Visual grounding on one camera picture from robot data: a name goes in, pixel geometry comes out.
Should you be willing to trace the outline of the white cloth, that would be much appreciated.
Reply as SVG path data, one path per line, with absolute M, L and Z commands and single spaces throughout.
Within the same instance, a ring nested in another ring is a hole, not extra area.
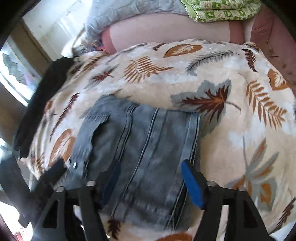
M 75 39 L 70 39 L 65 46 L 63 47 L 61 51 L 61 56 L 66 58 L 72 58 L 74 56 L 77 56 L 76 50 L 75 50 Z

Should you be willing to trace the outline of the grey-blue denim pants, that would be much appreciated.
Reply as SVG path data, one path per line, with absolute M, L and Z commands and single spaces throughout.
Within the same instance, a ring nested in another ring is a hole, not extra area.
M 61 184 L 82 187 L 117 162 L 121 172 L 102 211 L 136 226 L 183 229 L 187 189 L 181 164 L 195 161 L 199 123 L 193 111 L 100 97 L 88 109 Z

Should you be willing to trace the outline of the green patterned folded cloth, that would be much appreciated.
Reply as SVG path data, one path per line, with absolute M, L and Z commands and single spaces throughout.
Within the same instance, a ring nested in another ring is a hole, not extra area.
M 259 13 L 258 0 L 181 0 L 190 18 L 196 22 L 247 20 Z

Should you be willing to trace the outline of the blue printed package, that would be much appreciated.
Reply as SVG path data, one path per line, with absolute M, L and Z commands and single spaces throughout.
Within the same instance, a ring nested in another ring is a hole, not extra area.
M 105 50 L 103 44 L 100 41 L 95 41 L 94 43 L 92 43 L 91 49 L 93 51 L 104 51 Z

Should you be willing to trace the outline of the black garment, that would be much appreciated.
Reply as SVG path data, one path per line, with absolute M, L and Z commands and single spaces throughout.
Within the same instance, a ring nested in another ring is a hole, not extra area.
M 18 126 L 13 149 L 21 158 L 29 155 L 30 145 L 41 122 L 46 103 L 56 94 L 67 78 L 74 59 L 62 57 L 53 61 L 39 83 Z

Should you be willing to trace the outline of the stained glass window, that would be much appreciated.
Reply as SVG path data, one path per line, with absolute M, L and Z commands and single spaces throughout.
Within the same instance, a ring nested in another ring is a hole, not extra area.
M 23 57 L 13 42 L 5 42 L 1 49 L 1 84 L 23 106 L 35 93 L 41 76 Z

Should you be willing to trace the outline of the grey quilted pillow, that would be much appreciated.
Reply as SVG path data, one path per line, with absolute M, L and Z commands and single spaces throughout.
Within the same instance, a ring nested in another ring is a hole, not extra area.
M 101 33 L 114 23 L 134 16 L 152 13 L 186 15 L 187 11 L 180 1 L 175 0 L 93 1 L 84 24 L 85 32 L 82 35 L 82 42 L 84 45 L 90 46 L 95 41 L 100 40 Z

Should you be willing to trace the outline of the leaf-patterned cream blanket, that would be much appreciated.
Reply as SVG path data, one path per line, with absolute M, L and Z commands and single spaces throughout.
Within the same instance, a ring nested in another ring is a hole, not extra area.
M 244 186 L 269 232 L 295 221 L 295 96 L 255 44 L 188 39 L 76 58 L 24 158 L 35 177 L 69 160 L 88 108 L 107 94 L 198 112 L 203 174 Z

